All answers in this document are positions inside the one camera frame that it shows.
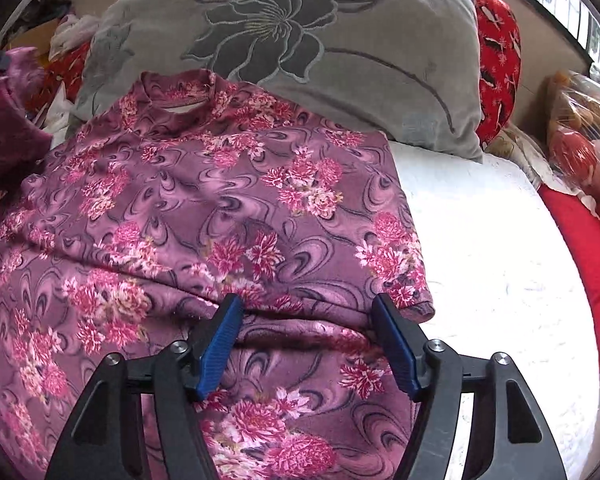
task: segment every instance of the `metal screw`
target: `metal screw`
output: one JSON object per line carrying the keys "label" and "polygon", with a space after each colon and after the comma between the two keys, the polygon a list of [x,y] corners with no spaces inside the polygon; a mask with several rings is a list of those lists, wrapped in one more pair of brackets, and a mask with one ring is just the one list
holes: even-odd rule
{"label": "metal screw", "polygon": [[511,357],[504,352],[496,352],[493,357],[496,359],[496,362],[500,363],[501,365],[508,365],[511,362]]}
{"label": "metal screw", "polygon": [[113,354],[107,354],[104,357],[104,361],[109,365],[109,366],[115,366],[117,365],[120,360],[122,359],[122,355],[113,352]]}
{"label": "metal screw", "polygon": [[446,349],[446,345],[440,341],[440,339],[432,339],[431,341],[427,341],[427,346],[434,352],[444,352]]}
{"label": "metal screw", "polygon": [[189,345],[186,341],[174,341],[169,348],[174,354],[182,354],[187,351]]}

